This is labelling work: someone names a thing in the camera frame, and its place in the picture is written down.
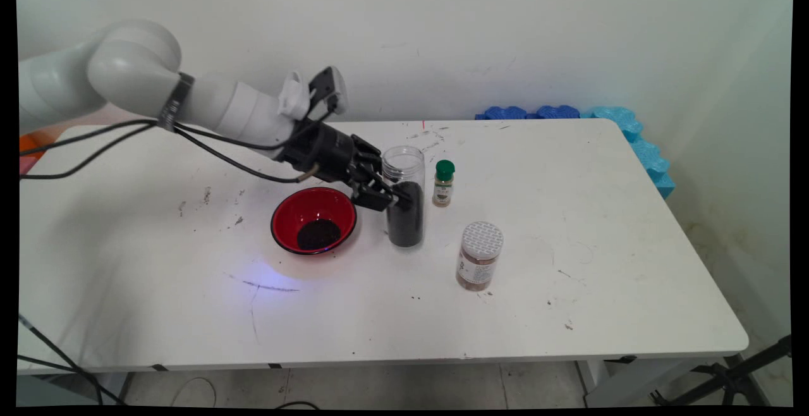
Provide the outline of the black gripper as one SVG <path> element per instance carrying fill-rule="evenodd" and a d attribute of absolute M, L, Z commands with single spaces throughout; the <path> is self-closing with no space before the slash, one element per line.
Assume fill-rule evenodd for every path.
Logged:
<path fill-rule="evenodd" d="M 293 133 L 302 133 L 287 142 L 275 156 L 297 171 L 318 166 L 313 176 L 328 183 L 342 182 L 352 189 L 353 205 L 382 212 L 390 206 L 409 209 L 413 196 L 382 179 L 381 151 L 358 135 L 347 135 L 323 122 L 297 121 Z"/>

